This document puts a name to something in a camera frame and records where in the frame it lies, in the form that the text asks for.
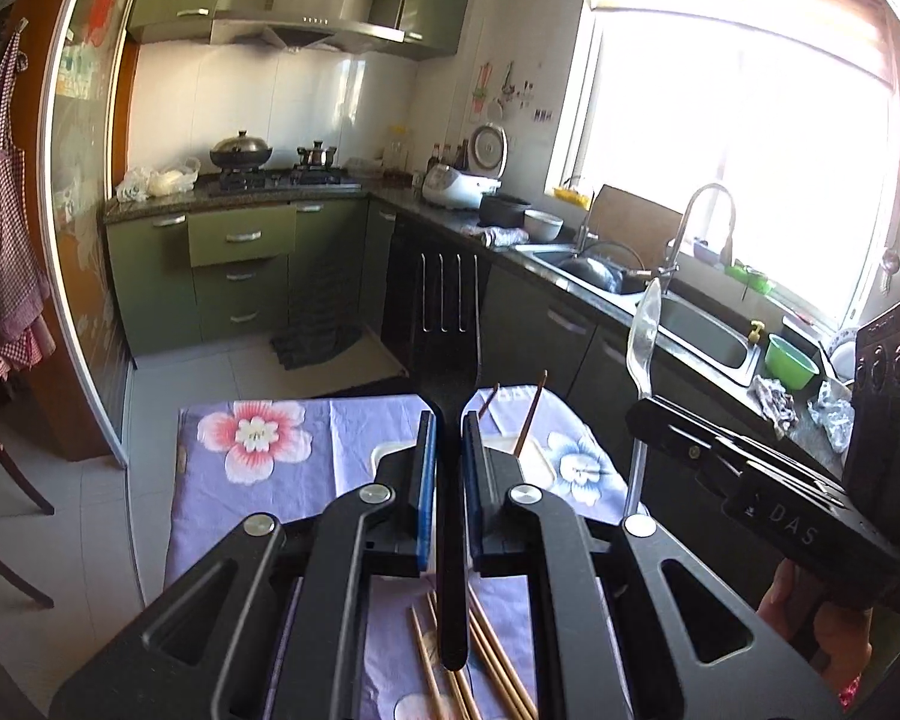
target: pink flower print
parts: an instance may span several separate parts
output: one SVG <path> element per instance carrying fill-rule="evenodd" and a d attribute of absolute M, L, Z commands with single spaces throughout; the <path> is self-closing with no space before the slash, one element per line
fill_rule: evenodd
<path fill-rule="evenodd" d="M 293 400 L 238 400 L 233 413 L 204 416 L 197 440 L 211 452 L 226 452 L 226 478 L 252 485 L 274 473 L 274 461 L 302 463 L 310 456 L 313 436 L 300 429 L 303 406 Z"/>

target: window blind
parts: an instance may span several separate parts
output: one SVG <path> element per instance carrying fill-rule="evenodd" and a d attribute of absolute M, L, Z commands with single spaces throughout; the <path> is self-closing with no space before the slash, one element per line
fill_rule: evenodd
<path fill-rule="evenodd" d="M 821 50 L 885 83 L 893 65 L 881 4 L 866 0 L 588 0 L 593 10 L 676 13 L 736 23 Z"/>

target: purple floral tablecloth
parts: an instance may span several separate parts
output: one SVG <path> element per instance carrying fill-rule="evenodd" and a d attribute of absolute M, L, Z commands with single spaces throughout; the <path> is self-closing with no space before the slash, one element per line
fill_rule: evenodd
<path fill-rule="evenodd" d="M 519 433 L 534 391 L 533 386 L 501 389 L 481 420 L 485 440 Z M 477 392 L 467 409 L 480 408 L 489 393 Z M 178 579 L 247 514 L 270 512 L 283 522 L 312 517 L 333 498 L 371 481 L 373 450 L 412 442 L 426 408 L 415 395 L 396 395 L 237 401 L 182 410 L 166 584 Z M 552 392 L 543 392 L 530 436 L 552 466 L 553 493 L 587 517 L 620 520 L 625 481 L 590 429 Z M 472 584 L 533 695 L 526 581 L 519 577 L 481 581 L 475 576 Z M 427 577 L 373 581 L 361 720 L 431 717 L 407 615 L 407 608 L 415 604 L 436 663 L 436 637 L 423 599 L 431 587 Z M 485 720 L 505 717 L 477 656 L 471 656 L 467 673 Z M 448 685 L 442 690 L 449 702 Z"/>

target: range hood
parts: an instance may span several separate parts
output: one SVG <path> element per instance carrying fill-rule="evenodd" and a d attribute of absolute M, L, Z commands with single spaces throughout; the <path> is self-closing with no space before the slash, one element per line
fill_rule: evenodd
<path fill-rule="evenodd" d="M 231 0 L 214 15 L 210 42 L 226 44 L 263 40 L 276 47 L 320 47 L 348 53 L 384 49 L 403 43 L 399 29 L 375 25 L 354 16 L 366 16 L 365 0 Z"/>

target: apron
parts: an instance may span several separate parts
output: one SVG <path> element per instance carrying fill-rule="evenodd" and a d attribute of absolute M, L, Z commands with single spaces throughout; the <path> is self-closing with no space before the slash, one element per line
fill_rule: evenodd
<path fill-rule="evenodd" d="M 10 99 L 17 73 L 26 69 L 20 32 L 0 61 L 0 375 L 36 365 L 55 344 L 43 317 L 50 296 L 26 231 L 24 152 L 13 144 Z"/>

